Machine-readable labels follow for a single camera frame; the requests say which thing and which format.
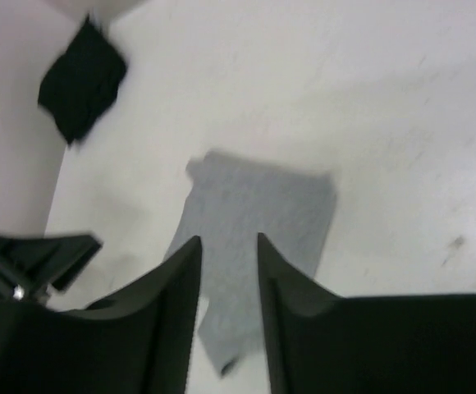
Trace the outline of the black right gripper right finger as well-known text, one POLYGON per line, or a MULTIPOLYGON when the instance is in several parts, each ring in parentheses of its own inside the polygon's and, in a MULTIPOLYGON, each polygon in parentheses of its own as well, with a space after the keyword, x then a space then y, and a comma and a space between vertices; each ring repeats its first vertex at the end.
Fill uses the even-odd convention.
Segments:
POLYGON ((476 294, 342 297, 257 238, 273 393, 476 393, 476 294))

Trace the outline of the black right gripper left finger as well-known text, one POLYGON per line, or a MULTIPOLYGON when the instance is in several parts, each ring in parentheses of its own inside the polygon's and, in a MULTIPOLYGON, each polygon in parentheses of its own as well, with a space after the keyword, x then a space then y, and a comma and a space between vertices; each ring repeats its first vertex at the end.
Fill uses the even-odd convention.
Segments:
POLYGON ((202 268, 190 238, 85 309, 0 300, 0 393, 182 393, 202 268))

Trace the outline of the grey tank top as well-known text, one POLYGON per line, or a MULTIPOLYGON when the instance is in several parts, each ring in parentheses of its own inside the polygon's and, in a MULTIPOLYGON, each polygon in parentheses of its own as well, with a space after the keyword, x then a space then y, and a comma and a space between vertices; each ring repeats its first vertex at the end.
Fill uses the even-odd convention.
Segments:
POLYGON ((192 189, 166 255, 193 236, 202 241, 200 293, 208 309, 198 334, 213 368, 225 376, 263 344, 258 235, 314 277, 336 187, 328 172, 297 172, 218 151, 191 159, 185 170, 192 189))

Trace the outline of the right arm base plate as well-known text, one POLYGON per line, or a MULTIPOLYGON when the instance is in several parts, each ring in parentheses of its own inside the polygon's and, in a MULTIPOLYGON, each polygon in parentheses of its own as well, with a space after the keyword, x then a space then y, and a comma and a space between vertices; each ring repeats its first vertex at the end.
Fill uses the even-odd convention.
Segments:
POLYGON ((50 288, 58 293, 68 291, 102 247, 91 233, 50 237, 0 234, 0 299, 44 304, 50 288))

